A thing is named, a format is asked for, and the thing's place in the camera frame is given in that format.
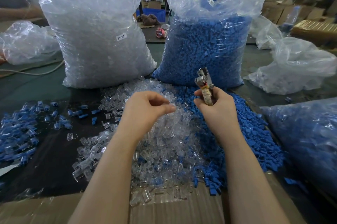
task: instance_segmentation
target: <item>right hand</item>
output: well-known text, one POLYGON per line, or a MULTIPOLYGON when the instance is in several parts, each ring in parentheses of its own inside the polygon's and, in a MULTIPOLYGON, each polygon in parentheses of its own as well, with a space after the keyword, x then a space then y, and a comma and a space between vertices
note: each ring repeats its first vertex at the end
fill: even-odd
POLYGON ((194 99, 194 103, 204 115, 206 124, 217 138, 223 138, 232 132, 241 132, 234 99, 218 87, 213 88, 215 104, 208 106, 203 100, 201 90, 194 92, 200 98, 194 99))

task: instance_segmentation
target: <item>label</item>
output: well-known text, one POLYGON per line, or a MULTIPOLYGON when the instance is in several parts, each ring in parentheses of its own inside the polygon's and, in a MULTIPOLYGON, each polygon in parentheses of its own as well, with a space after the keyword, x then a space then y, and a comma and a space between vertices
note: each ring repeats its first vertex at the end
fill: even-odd
POLYGON ((116 37, 117 41, 120 41, 120 40, 125 39, 125 38, 127 38, 127 34, 126 33, 123 33, 123 34, 121 34, 121 35, 119 35, 119 36, 116 37))

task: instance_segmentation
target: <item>pile of clear plastic parts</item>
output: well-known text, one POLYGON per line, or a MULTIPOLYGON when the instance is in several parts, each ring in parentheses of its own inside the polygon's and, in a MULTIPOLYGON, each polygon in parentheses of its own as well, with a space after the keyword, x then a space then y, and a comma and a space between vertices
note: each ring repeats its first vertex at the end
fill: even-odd
MULTIPOLYGON (((172 85, 157 80, 140 79, 128 82, 118 88, 104 89, 104 98, 99 109, 115 115, 123 112, 129 97, 140 91, 155 91, 177 107, 174 113, 162 116, 138 144, 133 155, 130 205, 147 203, 156 194, 168 193, 173 200, 185 199, 194 191, 195 177, 203 181, 201 146, 195 133, 199 132, 199 121, 194 119, 186 106, 177 103, 172 85)), ((107 143, 117 125, 111 125, 98 136, 82 138, 78 148, 79 161, 74 164, 74 178, 82 174, 90 180, 107 143)))

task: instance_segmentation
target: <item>plastic bottle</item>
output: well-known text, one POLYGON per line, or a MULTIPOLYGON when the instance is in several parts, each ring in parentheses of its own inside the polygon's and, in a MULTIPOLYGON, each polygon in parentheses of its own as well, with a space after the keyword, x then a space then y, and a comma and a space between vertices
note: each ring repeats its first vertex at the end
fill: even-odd
POLYGON ((300 6, 295 6, 293 10, 291 11, 291 13, 288 14, 287 19, 285 20, 285 22, 282 24, 280 28, 280 30, 283 33, 287 34, 293 28, 297 20, 298 14, 300 13, 300 8, 301 8, 300 6))

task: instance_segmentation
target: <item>left hand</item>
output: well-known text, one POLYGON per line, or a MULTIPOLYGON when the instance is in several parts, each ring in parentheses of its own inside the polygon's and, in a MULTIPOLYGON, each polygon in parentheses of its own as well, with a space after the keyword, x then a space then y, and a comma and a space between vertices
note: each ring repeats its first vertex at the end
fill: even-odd
POLYGON ((135 145, 162 115, 175 112, 169 100, 152 91, 136 92, 126 102, 117 132, 135 145))

